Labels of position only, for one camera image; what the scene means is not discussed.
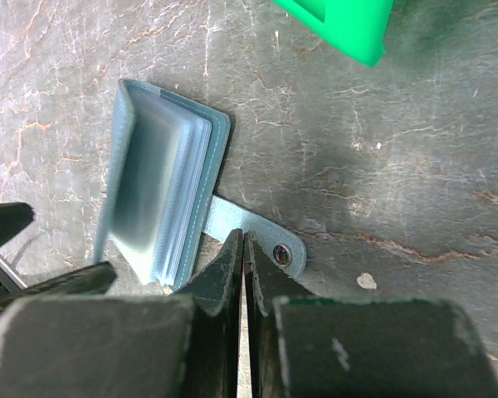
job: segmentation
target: stone surface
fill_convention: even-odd
[[[498,370],[498,0],[396,0],[385,44],[365,68],[271,0],[0,1],[0,201],[37,212],[2,252],[30,283],[88,263],[139,78],[233,117],[217,192],[305,241],[309,288],[454,299]]]

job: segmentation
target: card holder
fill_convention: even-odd
[[[192,274],[203,230],[221,240],[226,228],[251,227],[265,232],[271,258],[274,242],[293,248],[286,272],[302,273],[306,252],[297,236],[212,194],[230,127],[226,114],[206,105],[120,80],[93,260],[101,261],[111,239],[142,284],[158,280],[176,290]]]

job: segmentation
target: scratched floor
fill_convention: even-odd
[[[2,253],[29,283],[87,263],[140,78],[236,120],[217,191],[304,240],[309,288],[454,299],[498,371],[498,0],[396,0],[385,44],[365,68],[271,0],[0,1],[0,201],[37,212]]]

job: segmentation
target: green plastic item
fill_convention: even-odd
[[[375,66],[393,0],[275,0],[332,46]]]

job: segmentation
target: white speck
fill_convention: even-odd
[[[351,216],[359,216],[359,213],[362,211],[361,202],[352,201],[347,207],[349,208],[349,213]]]
[[[290,303],[290,298],[286,296],[280,296],[276,301],[277,303],[280,303],[282,305],[287,305]]]
[[[281,44],[279,42],[279,31],[275,31],[275,50],[277,54],[279,55],[279,59],[281,58]]]
[[[353,142],[353,143],[352,143],[352,145],[351,145],[351,146],[352,146],[352,148],[353,148],[354,150],[356,150],[356,151],[361,151],[361,150],[362,150],[362,148],[364,147],[364,145],[362,144],[362,142],[361,142],[361,141],[355,141],[355,142]]]
[[[338,361],[341,364],[341,366],[344,368],[344,370],[349,371],[350,370],[349,354],[345,351],[341,343],[335,337],[332,338],[332,349],[335,351],[336,354],[338,354]]]
[[[378,287],[371,274],[363,272],[357,279],[359,286],[367,290],[376,290]]]

